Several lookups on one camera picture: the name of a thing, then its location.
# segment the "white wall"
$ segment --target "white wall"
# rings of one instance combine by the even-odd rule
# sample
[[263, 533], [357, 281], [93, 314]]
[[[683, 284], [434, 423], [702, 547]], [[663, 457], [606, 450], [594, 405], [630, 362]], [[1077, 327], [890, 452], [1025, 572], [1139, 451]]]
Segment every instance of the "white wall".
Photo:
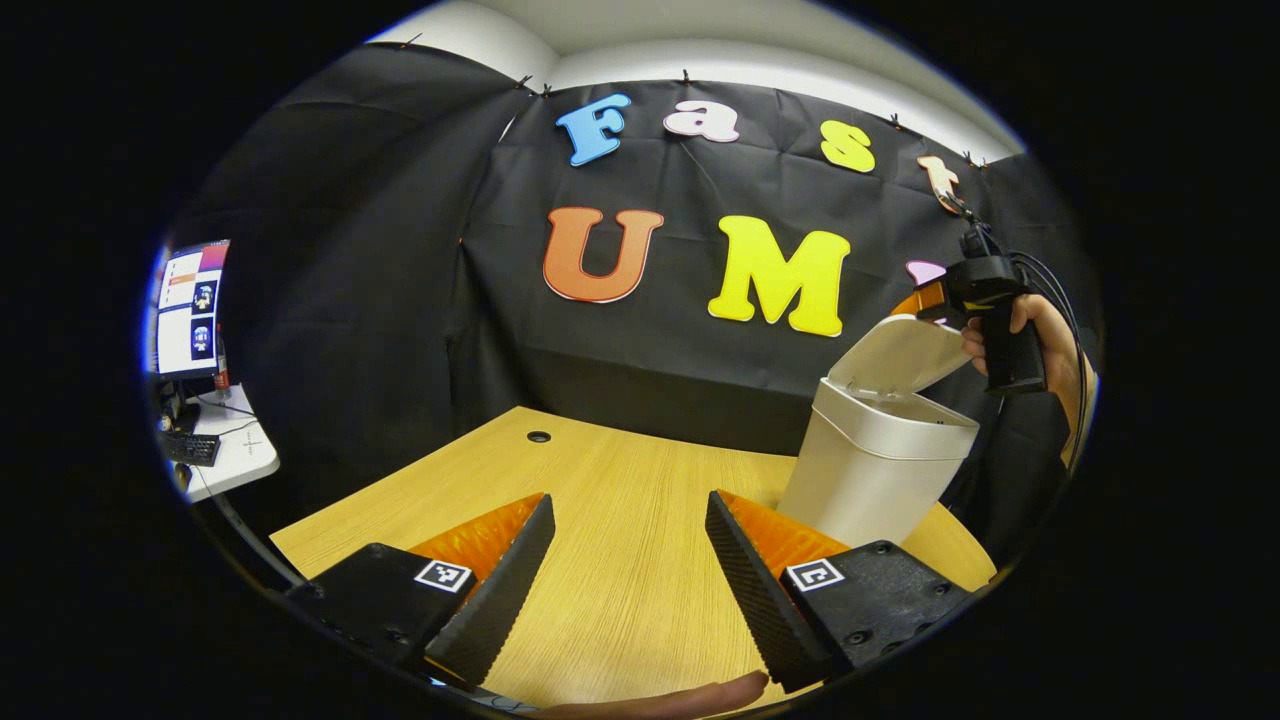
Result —
[[367, 42], [407, 42], [439, 47], [489, 65], [520, 79], [534, 76], [529, 87], [541, 91], [559, 55], [541, 37], [516, 20], [475, 3], [440, 3], [375, 35]]
[[[572, 33], [563, 22], [556, 27], [556, 42], [564, 45]], [[586, 33], [591, 26], [582, 27]], [[678, 32], [681, 26], [671, 27]], [[796, 35], [803, 28], [792, 29]], [[840, 29], [847, 31], [850, 41], [869, 32], [852, 23]], [[796, 49], [730, 40], [612, 42], [561, 56], [552, 44], [521, 22], [476, 3], [452, 0], [407, 18], [370, 42], [406, 42], [419, 33], [415, 45], [471, 58], [517, 81], [531, 74], [529, 87], [538, 91], [543, 83], [566, 88], [611, 81], [676, 79], [681, 69], [687, 69], [695, 81], [776, 87], [884, 119], [897, 113], [904, 127], [956, 152], [969, 151], [975, 161], [995, 161], [1023, 151], [1018, 138], [977, 101], [888, 41], [878, 41], [882, 51], [874, 54], [874, 63], [867, 63], [874, 70]], [[886, 77], [890, 74], [901, 81]]]
[[788, 90], [840, 102], [899, 123], [975, 161], [1018, 152], [964, 115], [899, 82], [796, 50], [723, 40], [664, 40], [602, 47], [561, 58], [547, 81], [553, 88], [609, 81], [690, 79], [739, 82]]

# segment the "computer monitor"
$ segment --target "computer monitor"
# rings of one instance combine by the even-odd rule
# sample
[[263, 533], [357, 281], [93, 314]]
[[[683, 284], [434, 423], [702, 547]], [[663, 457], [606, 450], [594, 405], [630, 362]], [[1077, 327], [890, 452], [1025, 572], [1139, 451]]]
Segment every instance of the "computer monitor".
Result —
[[229, 240], [180, 247], [169, 255], [155, 297], [152, 370], [161, 380], [218, 373], [215, 331]]

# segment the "white trash can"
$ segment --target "white trash can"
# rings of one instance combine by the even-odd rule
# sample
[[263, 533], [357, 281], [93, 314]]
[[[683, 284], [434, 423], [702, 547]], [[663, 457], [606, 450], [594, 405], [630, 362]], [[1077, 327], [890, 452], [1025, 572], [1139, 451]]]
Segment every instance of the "white trash can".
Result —
[[891, 315], [818, 383], [778, 512], [850, 547], [900, 544], [955, 477], [978, 423], [915, 395], [968, 363], [952, 328]]

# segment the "light wood tabletop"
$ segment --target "light wood tabletop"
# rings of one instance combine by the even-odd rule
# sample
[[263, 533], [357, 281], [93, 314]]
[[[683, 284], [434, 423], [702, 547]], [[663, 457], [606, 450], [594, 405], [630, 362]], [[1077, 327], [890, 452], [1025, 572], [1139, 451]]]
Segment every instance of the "light wood tabletop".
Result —
[[[795, 461], [517, 407], [271, 541], [314, 578], [370, 542], [408, 550], [550, 493], [556, 537], [484, 688], [539, 707], [648, 697], [764, 670], [707, 537], [707, 498], [773, 507]], [[902, 547], [965, 589], [996, 574], [938, 505]], [[754, 706], [785, 697], [771, 683]]]

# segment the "black fabric backdrop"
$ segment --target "black fabric backdrop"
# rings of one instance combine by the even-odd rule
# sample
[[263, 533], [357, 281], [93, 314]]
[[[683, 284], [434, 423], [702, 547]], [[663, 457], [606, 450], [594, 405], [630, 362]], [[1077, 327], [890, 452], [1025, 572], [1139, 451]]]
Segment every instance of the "black fabric backdrop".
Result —
[[264, 115], [175, 224], [179, 245], [232, 238], [230, 373], [280, 455], [237, 492], [262, 532], [452, 439], [448, 278], [485, 152], [527, 99], [449, 53], [360, 46]]
[[[448, 53], [362, 46], [264, 117], [177, 224], [179, 243], [233, 238], [223, 305], [232, 372], [282, 457], [271, 489], [255, 483], [243, 492], [288, 506], [269, 525], [515, 405], [689, 442], [799, 452], [818, 378], [910, 292], [906, 261], [960, 259], [965, 224], [933, 197], [915, 161], [922, 155], [943, 159], [957, 193], [1007, 249], [1055, 269], [1097, 366], [1097, 287], [1079, 229], [1025, 156], [973, 167], [909, 128], [755, 86], [627, 82], [544, 97], [513, 85]], [[572, 143], [556, 119], [613, 92], [632, 101], [621, 109], [621, 147], [571, 167]], [[682, 100], [736, 109], [741, 137], [719, 143], [667, 132], [662, 119]], [[867, 132], [873, 170], [827, 161], [819, 126], [828, 119]], [[616, 263], [618, 211], [663, 215], [631, 295], [598, 305], [547, 286], [547, 215], [562, 206], [604, 214], [582, 263], [595, 274]], [[718, 223], [731, 214], [768, 223], [787, 258], [813, 231], [850, 242], [841, 336], [797, 332], [786, 314], [771, 325], [759, 310], [746, 323], [708, 313], [724, 275]], [[754, 290], [750, 300], [758, 306]], [[1061, 410], [1047, 396], [1015, 398], [997, 423], [983, 387], [965, 366], [924, 395], [983, 424], [945, 501], [979, 539], [1002, 547], [1029, 523], [1025, 510], [1043, 507], [1061, 483], [1043, 460], [1056, 455]], [[1000, 429], [1009, 424], [1023, 432]], [[1023, 455], [1000, 465], [1004, 475], [983, 462], [996, 434], [1025, 441], [1000, 452]]]

